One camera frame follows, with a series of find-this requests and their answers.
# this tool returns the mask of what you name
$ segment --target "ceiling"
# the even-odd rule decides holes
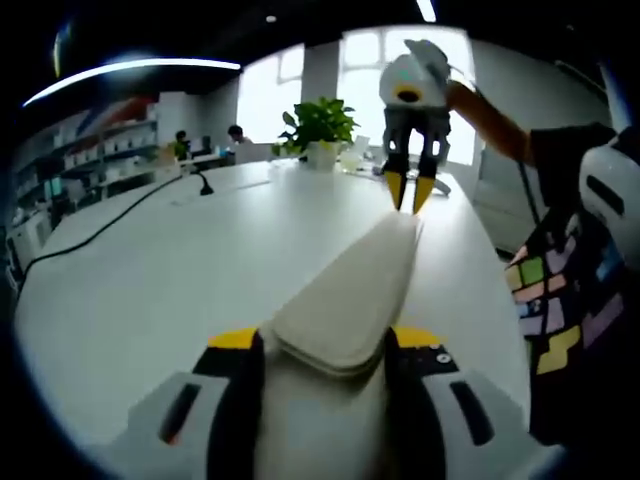
[[[623,16],[620,10],[590,11],[586,2],[432,3],[439,23],[548,61],[560,59],[600,83],[593,52],[602,50],[609,56],[619,49],[624,31],[618,23]],[[621,0],[607,2],[618,3],[622,5]],[[110,81],[108,87],[100,77],[86,80],[21,109],[24,101],[57,80],[52,51],[58,32],[63,33],[60,67],[64,78],[127,55],[202,57],[247,65],[294,44],[338,39],[347,30],[423,22],[415,0],[74,0],[39,4],[37,12],[24,4],[12,13],[16,25],[11,33],[1,34],[8,69],[0,102],[11,145],[91,103],[172,89],[206,93],[238,75],[219,69],[159,67],[143,79],[124,77]],[[267,23],[267,15],[275,15],[278,21]]]

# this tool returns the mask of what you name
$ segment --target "folded cloth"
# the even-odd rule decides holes
[[[333,376],[373,363],[404,303],[420,220],[391,212],[273,318],[285,351]]]

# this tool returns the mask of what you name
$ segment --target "shelf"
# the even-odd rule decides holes
[[[148,150],[152,150],[158,148],[157,145],[142,145],[140,147],[133,147],[133,148],[129,148],[127,150],[122,150],[120,152],[113,152],[113,153],[105,153],[104,154],[104,160],[105,161],[111,161],[111,160],[122,160],[124,158],[128,158],[128,157],[133,157],[136,154],[141,154],[144,153]]]
[[[42,187],[45,184],[46,180],[43,180],[42,182],[38,182],[37,184],[35,184],[33,187],[31,187],[29,190],[27,190],[26,192],[22,192],[20,195],[18,195],[18,200],[22,200],[24,197],[26,197],[27,195],[32,194],[33,192],[35,192],[38,188]]]
[[[140,122],[136,122],[136,123],[131,123],[128,125],[118,125],[115,127],[109,127],[109,128],[105,128],[103,130],[99,130],[95,133],[91,133],[89,135],[83,135],[82,137],[78,137],[74,140],[72,140],[69,143],[65,143],[64,145],[61,145],[59,147],[54,148],[53,150],[51,150],[49,153],[46,153],[44,155],[40,155],[39,157],[36,157],[34,160],[32,160],[30,163],[28,163],[27,165],[20,167],[19,169],[17,169],[14,174],[17,175],[20,172],[22,172],[23,170],[31,167],[31,166],[35,166],[38,162],[42,161],[42,160],[46,160],[49,158],[61,158],[64,153],[71,149],[72,147],[74,147],[75,145],[82,143],[86,140],[89,140],[91,138],[97,138],[100,135],[106,135],[106,134],[112,134],[112,135],[116,135],[118,133],[121,132],[125,132],[127,130],[132,130],[134,128],[141,128],[141,127],[146,127],[146,126],[151,126],[151,125],[155,125],[157,123],[157,120],[142,120]]]
[[[98,187],[102,187],[102,188],[109,187],[116,183],[126,182],[127,180],[131,180],[132,178],[141,177],[143,175],[149,175],[151,173],[154,173],[155,171],[156,171],[155,168],[145,168],[143,170],[138,170],[136,172],[130,173],[129,175],[124,175],[122,177],[115,178],[113,180],[105,180],[104,182],[100,182],[98,184]]]
[[[67,168],[66,170],[63,170],[62,172],[60,172],[58,175],[61,177],[64,177],[69,175],[70,173],[80,173],[85,169],[85,167],[91,167],[94,164],[99,164],[99,163],[100,163],[99,158],[96,158],[95,160],[89,160],[88,162],[81,163],[80,165],[75,165],[71,168]]]
[[[157,123],[157,120],[142,120],[140,122],[136,122],[136,123],[131,123],[129,125],[118,125],[117,127],[110,127],[107,128],[105,130],[102,130],[100,133],[103,134],[108,134],[108,133],[121,133],[121,132],[126,132],[127,130],[132,130],[134,128],[142,128],[142,127],[148,127],[151,125],[155,125]]]

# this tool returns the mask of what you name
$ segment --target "green plant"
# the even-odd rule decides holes
[[[351,132],[353,127],[359,126],[353,118],[347,115],[353,108],[345,107],[344,100],[327,100],[321,97],[317,103],[304,102],[293,106],[295,116],[284,112],[282,119],[286,127],[278,138],[284,143],[277,143],[271,147],[274,155],[280,155],[284,149],[289,154],[301,154],[311,142],[348,142],[353,143]]]

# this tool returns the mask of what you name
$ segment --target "white desk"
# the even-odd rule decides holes
[[[45,398],[81,444],[111,440],[129,407],[193,367],[208,337],[268,320],[392,208],[379,182],[285,165],[207,171],[216,194],[206,197],[200,178],[185,178],[89,246],[30,273],[18,337]],[[453,191],[434,194],[421,212],[400,322],[444,337],[459,365],[484,373],[526,416],[524,343],[502,265],[455,180],[443,179]],[[84,239],[151,188],[65,219],[44,253]],[[301,420],[312,410],[292,411]]]

